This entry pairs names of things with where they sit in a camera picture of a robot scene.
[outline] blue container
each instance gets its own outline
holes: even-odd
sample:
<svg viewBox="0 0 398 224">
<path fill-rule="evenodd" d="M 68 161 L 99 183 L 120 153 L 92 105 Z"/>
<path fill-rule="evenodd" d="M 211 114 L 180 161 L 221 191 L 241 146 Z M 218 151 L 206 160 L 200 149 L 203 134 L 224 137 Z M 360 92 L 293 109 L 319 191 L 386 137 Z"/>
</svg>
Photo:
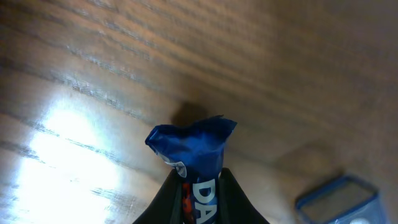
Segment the blue container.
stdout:
<svg viewBox="0 0 398 224">
<path fill-rule="evenodd" d="M 350 175 L 300 197 L 299 214 L 311 224 L 388 224 L 377 188 Z"/>
</svg>

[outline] snack wrapper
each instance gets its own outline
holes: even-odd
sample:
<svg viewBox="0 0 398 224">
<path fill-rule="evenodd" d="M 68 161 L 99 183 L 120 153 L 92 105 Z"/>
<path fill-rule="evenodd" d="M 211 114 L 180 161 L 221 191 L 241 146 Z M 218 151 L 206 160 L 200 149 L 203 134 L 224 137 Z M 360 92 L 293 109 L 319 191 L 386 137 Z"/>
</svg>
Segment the snack wrapper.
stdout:
<svg viewBox="0 0 398 224">
<path fill-rule="evenodd" d="M 235 126 L 235 121 L 214 116 L 184 128 L 156 126 L 145 140 L 182 178 L 185 224 L 215 223 L 224 145 Z"/>
</svg>

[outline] black object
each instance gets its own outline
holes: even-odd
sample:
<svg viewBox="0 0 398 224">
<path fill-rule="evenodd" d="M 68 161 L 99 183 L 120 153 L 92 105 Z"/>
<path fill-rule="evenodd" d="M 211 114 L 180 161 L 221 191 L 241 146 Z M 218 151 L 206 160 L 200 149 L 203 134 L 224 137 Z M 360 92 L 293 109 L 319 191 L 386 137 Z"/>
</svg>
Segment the black object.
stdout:
<svg viewBox="0 0 398 224">
<path fill-rule="evenodd" d="M 223 168 L 218 186 L 217 224 L 269 224 L 252 206 L 228 168 Z M 173 169 L 148 208 L 133 224 L 182 224 L 182 185 Z"/>
</svg>

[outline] wood grain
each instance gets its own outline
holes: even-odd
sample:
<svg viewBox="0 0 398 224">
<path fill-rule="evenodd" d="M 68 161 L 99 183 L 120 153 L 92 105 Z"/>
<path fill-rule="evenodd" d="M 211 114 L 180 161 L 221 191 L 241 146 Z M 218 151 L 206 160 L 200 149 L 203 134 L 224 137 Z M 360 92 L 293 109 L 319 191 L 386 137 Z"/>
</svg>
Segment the wood grain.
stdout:
<svg viewBox="0 0 398 224">
<path fill-rule="evenodd" d="M 144 140 L 187 105 L 238 122 L 224 163 L 271 223 L 340 169 L 398 222 L 397 6 L 1 1 L 0 223 L 132 223 L 170 170 Z"/>
</svg>

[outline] blue plastic wrapper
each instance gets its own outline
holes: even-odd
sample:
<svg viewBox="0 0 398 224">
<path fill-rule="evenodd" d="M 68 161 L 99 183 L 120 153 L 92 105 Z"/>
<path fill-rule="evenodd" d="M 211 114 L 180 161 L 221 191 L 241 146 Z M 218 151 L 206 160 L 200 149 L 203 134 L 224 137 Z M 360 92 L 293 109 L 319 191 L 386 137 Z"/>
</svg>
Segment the blue plastic wrapper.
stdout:
<svg viewBox="0 0 398 224">
<path fill-rule="evenodd" d="M 235 121 L 215 116 L 189 127 L 156 126 L 145 143 L 170 166 L 183 182 L 185 224 L 215 222 L 217 183 L 223 168 L 224 146 Z"/>
</svg>

